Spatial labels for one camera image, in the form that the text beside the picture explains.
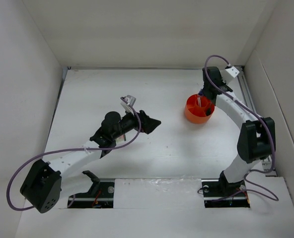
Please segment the orange highlighter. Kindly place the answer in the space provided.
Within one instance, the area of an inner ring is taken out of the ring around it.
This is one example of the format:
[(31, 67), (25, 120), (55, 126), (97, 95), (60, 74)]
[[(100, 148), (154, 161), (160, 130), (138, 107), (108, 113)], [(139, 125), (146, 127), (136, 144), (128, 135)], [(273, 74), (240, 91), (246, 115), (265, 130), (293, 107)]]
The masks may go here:
[(121, 135), (120, 137), (118, 137), (118, 138), (116, 139), (116, 142), (117, 142), (117, 143), (119, 143), (119, 142), (124, 142), (124, 141), (126, 141), (126, 135), (125, 135), (125, 134)]

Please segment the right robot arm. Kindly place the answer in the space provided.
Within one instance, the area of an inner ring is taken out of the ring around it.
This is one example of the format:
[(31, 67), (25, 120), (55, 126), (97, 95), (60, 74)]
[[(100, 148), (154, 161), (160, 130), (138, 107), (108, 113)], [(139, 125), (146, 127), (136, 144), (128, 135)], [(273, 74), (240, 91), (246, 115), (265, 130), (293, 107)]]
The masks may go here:
[(241, 190), (243, 182), (259, 161), (274, 156), (275, 122), (270, 117), (260, 117), (240, 102), (217, 67), (204, 67), (202, 72), (203, 96), (226, 113), (240, 129), (237, 155), (221, 172), (218, 181), (219, 192), (223, 196), (231, 197)]

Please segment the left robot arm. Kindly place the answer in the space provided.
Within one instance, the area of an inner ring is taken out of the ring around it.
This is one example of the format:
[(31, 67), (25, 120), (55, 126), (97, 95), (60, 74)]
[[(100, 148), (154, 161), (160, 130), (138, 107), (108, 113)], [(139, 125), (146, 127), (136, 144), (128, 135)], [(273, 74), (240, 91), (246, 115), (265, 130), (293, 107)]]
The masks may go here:
[(161, 121), (148, 116), (143, 110), (137, 114), (108, 112), (100, 128), (81, 147), (65, 155), (45, 162), (39, 159), (33, 163), (20, 193), (40, 213), (46, 213), (62, 199), (78, 193), (95, 196), (100, 179), (90, 171), (81, 169), (99, 160), (116, 148), (116, 140), (131, 130), (150, 134)]

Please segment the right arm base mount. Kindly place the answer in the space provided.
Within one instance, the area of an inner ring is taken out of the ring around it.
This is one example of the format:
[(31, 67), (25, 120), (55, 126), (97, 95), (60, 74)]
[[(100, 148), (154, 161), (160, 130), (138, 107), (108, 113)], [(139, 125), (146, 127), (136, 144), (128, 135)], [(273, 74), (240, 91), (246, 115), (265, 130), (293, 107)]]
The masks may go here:
[(203, 196), (205, 208), (250, 208), (244, 181), (224, 187), (219, 179), (201, 179), (198, 193)]

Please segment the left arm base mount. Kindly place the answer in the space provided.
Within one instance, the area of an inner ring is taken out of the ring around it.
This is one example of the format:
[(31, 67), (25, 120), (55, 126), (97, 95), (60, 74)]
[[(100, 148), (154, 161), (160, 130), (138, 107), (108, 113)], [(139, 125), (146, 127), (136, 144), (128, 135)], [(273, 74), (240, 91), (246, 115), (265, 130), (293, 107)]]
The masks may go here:
[(92, 190), (78, 193), (68, 198), (67, 208), (110, 209), (114, 206), (115, 180), (103, 179)]

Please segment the white pen red cap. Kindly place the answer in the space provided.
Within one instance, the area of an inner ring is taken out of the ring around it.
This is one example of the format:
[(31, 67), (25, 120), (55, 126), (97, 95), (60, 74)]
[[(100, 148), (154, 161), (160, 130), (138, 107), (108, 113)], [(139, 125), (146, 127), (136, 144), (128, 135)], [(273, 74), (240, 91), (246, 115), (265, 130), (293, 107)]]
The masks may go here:
[(197, 97), (197, 101), (198, 101), (198, 106), (201, 108), (202, 107), (201, 96)]

